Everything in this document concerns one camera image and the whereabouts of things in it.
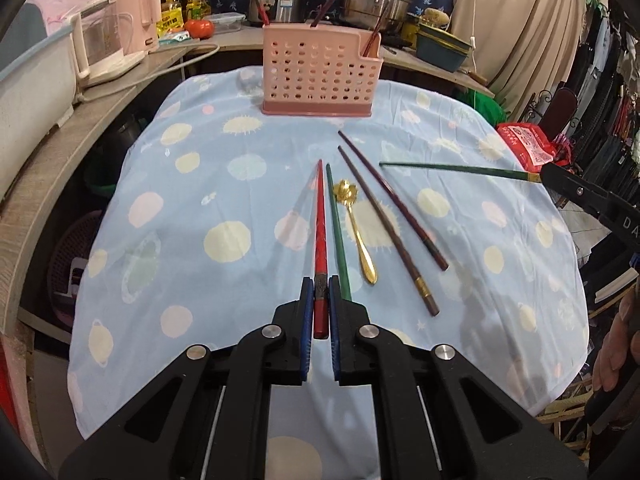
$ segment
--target blue polka dot tablecloth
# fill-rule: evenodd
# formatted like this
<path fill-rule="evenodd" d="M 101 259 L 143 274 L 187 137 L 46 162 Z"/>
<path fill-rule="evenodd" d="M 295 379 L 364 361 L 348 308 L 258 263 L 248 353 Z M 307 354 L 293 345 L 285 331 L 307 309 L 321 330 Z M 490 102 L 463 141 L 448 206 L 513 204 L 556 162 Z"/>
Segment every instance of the blue polka dot tablecloth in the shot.
<path fill-rule="evenodd" d="M 129 150 L 76 307 L 69 394 L 88 437 L 187 346 L 236 344 L 298 298 L 313 276 L 316 163 L 354 180 L 340 128 L 376 163 L 416 160 L 521 169 L 471 108 L 380 81 L 367 119 L 264 116 L 262 68 L 178 86 Z M 364 194 L 358 227 L 378 268 L 363 282 L 339 205 L 353 300 L 405 343 L 448 343 L 530 413 L 586 358 L 588 322 L 572 238 L 539 184 L 437 170 L 383 171 L 447 257 L 436 266 L 353 156 L 431 287 L 431 317 Z M 330 274 L 337 273 L 327 217 Z M 368 386 L 334 382 L 330 343 L 313 341 L 308 383 L 271 397 L 269 480 L 374 479 Z"/>

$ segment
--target silver screw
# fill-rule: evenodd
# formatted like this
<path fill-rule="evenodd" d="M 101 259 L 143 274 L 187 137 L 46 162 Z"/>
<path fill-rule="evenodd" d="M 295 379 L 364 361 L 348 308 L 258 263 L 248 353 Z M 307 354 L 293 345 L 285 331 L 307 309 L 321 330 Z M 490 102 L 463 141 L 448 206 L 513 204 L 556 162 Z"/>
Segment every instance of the silver screw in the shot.
<path fill-rule="evenodd" d="M 435 352 L 438 359 L 442 359 L 443 361 L 449 361 L 456 355 L 456 351 L 453 346 L 449 345 L 438 345 L 436 346 Z"/>
<path fill-rule="evenodd" d="M 378 337 L 378 335 L 380 334 L 380 329 L 375 325 L 363 325 L 360 327 L 360 330 L 358 330 L 358 332 L 360 332 L 360 335 L 362 337 L 373 339 L 375 337 Z"/>
<path fill-rule="evenodd" d="M 187 348 L 187 357 L 197 361 L 207 355 L 207 349 L 202 345 L 193 345 Z"/>
<path fill-rule="evenodd" d="M 277 325 L 267 325 L 262 329 L 262 335 L 268 339 L 275 339 L 282 334 L 282 329 Z"/>

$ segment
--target yellow label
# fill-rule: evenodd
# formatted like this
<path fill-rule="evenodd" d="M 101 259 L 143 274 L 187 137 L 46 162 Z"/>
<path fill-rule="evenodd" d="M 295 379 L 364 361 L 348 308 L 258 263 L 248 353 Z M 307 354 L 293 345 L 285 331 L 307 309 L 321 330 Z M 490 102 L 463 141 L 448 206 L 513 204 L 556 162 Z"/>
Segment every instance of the yellow label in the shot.
<path fill-rule="evenodd" d="M 182 9 L 165 10 L 162 12 L 161 20 L 156 23 L 158 36 L 162 38 L 170 28 L 181 27 L 183 25 Z"/>

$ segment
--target pink plastic basket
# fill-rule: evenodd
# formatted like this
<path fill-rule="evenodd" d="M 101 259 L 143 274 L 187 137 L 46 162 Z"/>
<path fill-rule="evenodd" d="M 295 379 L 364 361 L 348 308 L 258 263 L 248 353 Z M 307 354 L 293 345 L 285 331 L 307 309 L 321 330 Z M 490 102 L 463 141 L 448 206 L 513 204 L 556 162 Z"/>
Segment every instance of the pink plastic basket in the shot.
<path fill-rule="evenodd" d="M 349 27 L 274 23 L 264 30 L 264 101 L 271 115 L 369 117 L 380 77 L 380 35 Z"/>

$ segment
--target beige curtain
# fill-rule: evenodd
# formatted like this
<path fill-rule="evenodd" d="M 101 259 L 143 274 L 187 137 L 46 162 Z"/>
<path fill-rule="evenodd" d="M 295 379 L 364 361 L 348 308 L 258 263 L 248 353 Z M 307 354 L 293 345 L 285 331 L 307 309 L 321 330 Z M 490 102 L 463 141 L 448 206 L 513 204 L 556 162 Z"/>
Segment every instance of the beige curtain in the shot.
<path fill-rule="evenodd" d="M 582 31 L 586 0 L 454 0 L 451 31 L 476 37 L 476 72 L 517 120 L 533 93 L 566 80 Z M 471 56 L 465 66 L 473 68 Z"/>

